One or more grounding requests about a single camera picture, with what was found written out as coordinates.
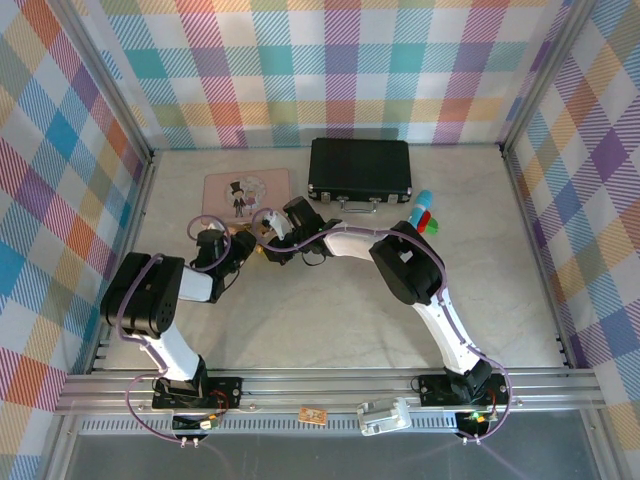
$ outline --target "briefcase handle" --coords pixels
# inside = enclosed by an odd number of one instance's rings
[[[370,198],[371,208],[347,208],[347,201],[349,197],[337,197],[336,200],[340,202],[340,209],[345,213],[376,213],[378,211],[378,203],[382,201],[381,198]]]

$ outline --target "small wooden block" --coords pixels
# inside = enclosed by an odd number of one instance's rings
[[[329,412],[319,408],[300,407],[298,421],[302,423],[313,423],[314,425],[326,425]]]

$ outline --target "colorful checkered backdrop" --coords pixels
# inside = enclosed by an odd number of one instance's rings
[[[33,478],[142,163],[44,0],[0,0],[0,479]]]
[[[598,2],[517,156],[571,346],[640,478],[640,1]]]
[[[147,137],[176,149],[495,143],[571,0],[74,4]]]

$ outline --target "white floor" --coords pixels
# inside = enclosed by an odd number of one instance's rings
[[[455,307],[473,340],[511,367],[560,366],[544,300],[507,173],[495,147],[411,148],[413,188],[434,193],[440,232],[427,240],[443,258]],[[195,257],[188,221],[201,213],[211,173],[285,167],[293,196],[306,192],[309,149],[171,151],[162,155],[137,251]],[[375,215],[313,203],[326,219],[391,227],[411,204]],[[253,254],[216,305],[180,302],[176,319],[209,368],[439,367],[442,359],[412,308],[398,302],[373,263],[299,258],[284,267]],[[104,366],[152,367],[113,340]]]

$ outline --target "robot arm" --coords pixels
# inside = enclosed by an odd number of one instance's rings
[[[340,223],[335,219],[325,223],[302,197],[292,200],[284,210],[292,228],[280,214],[272,213],[265,219],[266,225],[277,226],[277,236],[269,242],[272,247],[294,247]],[[408,222],[399,222],[392,230],[412,237],[437,257]],[[180,398],[206,398],[213,387],[204,360],[189,348],[173,324],[177,299],[216,303],[225,291],[224,278],[238,271],[256,244],[253,235],[238,232],[231,237],[229,254],[215,268],[207,269],[222,255],[224,241],[218,230],[204,230],[198,235],[200,250],[191,267],[205,272],[185,268],[184,259],[163,257],[149,270],[125,309],[124,331],[146,340],[147,350],[153,351],[149,352],[151,357],[155,353],[167,367],[158,383],[165,392]],[[393,235],[372,237],[344,231],[330,233],[300,251],[373,261],[394,296],[411,305],[429,328],[440,348],[452,392],[461,403],[468,403],[483,391],[492,368],[467,348],[473,344],[453,308],[448,289],[437,295],[443,281],[441,271],[423,248]],[[265,254],[270,261],[284,265],[295,253],[265,248]],[[115,325],[125,293],[149,259],[149,255],[130,253],[120,266],[101,303],[102,317],[110,325]]]
[[[363,260],[374,261],[370,251],[380,239],[371,237],[370,235],[338,232],[327,235],[324,241],[331,254],[335,257],[356,257]],[[404,263],[405,259],[409,260],[412,256],[412,254],[404,254],[404,256],[399,255],[399,258],[400,261]],[[458,314],[453,308],[451,298],[449,297],[449,289],[445,288],[442,295],[449,313],[456,323],[458,331],[464,336],[468,344],[472,344]],[[411,306],[418,312],[418,315],[420,315],[420,318],[422,318],[422,321],[436,340],[444,360],[445,368],[460,375],[471,371],[476,363],[478,363],[478,357],[471,353],[465,345],[460,343],[435,294],[429,298],[428,303],[416,302]]]

